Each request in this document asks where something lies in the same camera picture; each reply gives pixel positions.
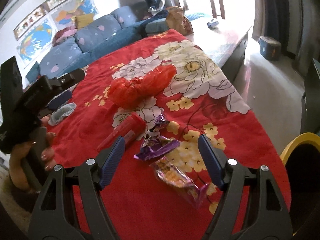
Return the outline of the person's left hand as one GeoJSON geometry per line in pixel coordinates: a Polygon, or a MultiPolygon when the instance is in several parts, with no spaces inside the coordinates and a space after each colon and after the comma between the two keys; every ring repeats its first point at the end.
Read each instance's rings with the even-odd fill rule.
{"type": "Polygon", "coordinates": [[[39,193],[56,165],[52,148],[56,134],[48,132],[49,116],[41,119],[42,127],[31,133],[30,141],[12,148],[9,160],[9,175],[18,189],[27,193],[39,193]]]}

